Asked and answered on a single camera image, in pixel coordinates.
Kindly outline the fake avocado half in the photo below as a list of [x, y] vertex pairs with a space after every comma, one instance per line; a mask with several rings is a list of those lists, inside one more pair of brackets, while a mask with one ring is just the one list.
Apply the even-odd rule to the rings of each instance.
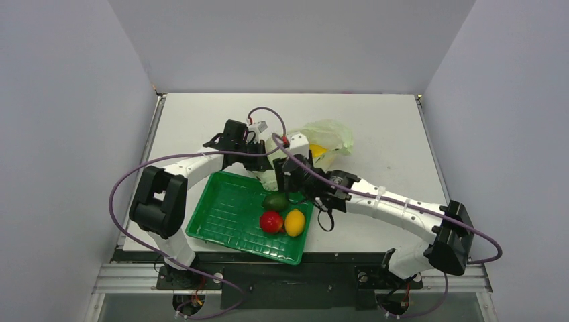
[[266, 211], [281, 212], [288, 208], [289, 199], [285, 193], [272, 193], [266, 195], [262, 201], [262, 207]]

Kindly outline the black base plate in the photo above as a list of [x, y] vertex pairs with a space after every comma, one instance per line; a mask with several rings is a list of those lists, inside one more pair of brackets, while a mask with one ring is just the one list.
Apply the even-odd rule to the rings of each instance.
[[[280, 264], [237, 252], [201, 252], [197, 271], [202, 281], [190, 294], [169, 294], [173, 307], [185, 315], [205, 308], [215, 295], [220, 308], [331, 309], [353, 307], [374, 310], [407, 308], [409, 291], [419, 291], [421, 274], [409, 282], [390, 278], [382, 269], [381, 253], [306, 253], [297, 265]], [[164, 259], [148, 252], [116, 251], [112, 264], [153, 264], [158, 286], [179, 286], [166, 275]], [[210, 282], [220, 283], [221, 294], [198, 294]]]

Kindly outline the red fake fruit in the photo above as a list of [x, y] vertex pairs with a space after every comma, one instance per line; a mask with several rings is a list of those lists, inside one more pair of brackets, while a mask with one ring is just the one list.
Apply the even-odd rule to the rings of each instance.
[[277, 211], [264, 212], [260, 217], [259, 225], [264, 233], [271, 235], [285, 232], [285, 220]]

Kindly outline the yellow fake fruit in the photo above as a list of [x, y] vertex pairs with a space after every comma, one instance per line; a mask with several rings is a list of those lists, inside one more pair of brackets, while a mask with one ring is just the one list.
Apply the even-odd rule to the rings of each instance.
[[314, 159], [323, 156], [328, 151], [327, 148], [324, 148], [318, 144], [309, 144], [309, 150], [311, 151], [312, 157]]
[[298, 237], [305, 230], [305, 215], [298, 209], [293, 209], [287, 213], [284, 220], [286, 234], [290, 237]]

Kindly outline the translucent pale green plastic bag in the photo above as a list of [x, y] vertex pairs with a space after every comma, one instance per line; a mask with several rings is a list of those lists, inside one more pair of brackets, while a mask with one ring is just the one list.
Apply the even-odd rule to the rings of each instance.
[[[276, 144], [270, 138], [273, 130], [267, 129], [264, 134], [265, 148], [269, 152], [276, 148]], [[331, 120], [324, 119], [306, 123], [299, 129], [287, 130], [287, 133], [301, 133], [307, 137], [309, 144], [318, 144], [328, 151], [321, 157], [314, 159], [313, 164], [316, 168], [322, 168], [324, 171], [331, 169], [332, 164], [338, 156], [348, 156], [352, 153], [354, 145], [354, 136], [350, 128], [344, 124]], [[268, 157], [270, 163], [276, 158], [283, 158], [285, 154], [280, 150], [271, 154]], [[277, 191], [278, 185], [274, 170], [267, 170], [264, 172], [249, 171], [254, 175], [268, 191]]]

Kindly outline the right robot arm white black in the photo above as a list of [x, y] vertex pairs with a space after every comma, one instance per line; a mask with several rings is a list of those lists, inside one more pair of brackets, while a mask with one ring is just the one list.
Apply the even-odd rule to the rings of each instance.
[[300, 193], [328, 214], [340, 211], [365, 215], [420, 239], [414, 246], [391, 248], [385, 253], [378, 269], [383, 284], [396, 286], [431, 269], [464, 275], [474, 234], [466, 229], [471, 222], [463, 204], [450, 201], [438, 205], [409, 199], [355, 174], [324, 172], [300, 154], [278, 158], [273, 166], [281, 192]]

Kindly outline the green plastic tray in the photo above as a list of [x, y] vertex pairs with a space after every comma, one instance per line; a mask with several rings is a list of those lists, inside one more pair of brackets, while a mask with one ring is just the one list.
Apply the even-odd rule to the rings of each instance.
[[216, 172], [209, 176], [185, 233], [205, 242], [297, 265], [303, 256], [313, 205], [302, 203], [299, 193], [291, 193], [289, 200], [293, 204], [282, 214], [294, 209], [302, 212], [305, 230], [297, 237], [285, 233], [271, 235], [260, 227], [262, 202], [270, 194], [256, 179]]

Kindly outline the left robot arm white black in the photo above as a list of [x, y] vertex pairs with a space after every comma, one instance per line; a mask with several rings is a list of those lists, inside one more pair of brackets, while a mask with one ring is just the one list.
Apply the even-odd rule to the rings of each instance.
[[223, 132], [203, 144], [195, 157], [142, 171], [129, 218], [145, 231], [162, 251], [166, 275], [183, 288], [201, 283], [200, 269], [192, 263], [197, 255], [183, 230], [187, 191], [209, 175], [240, 163], [246, 170], [268, 170], [270, 164], [264, 121], [228, 120]]

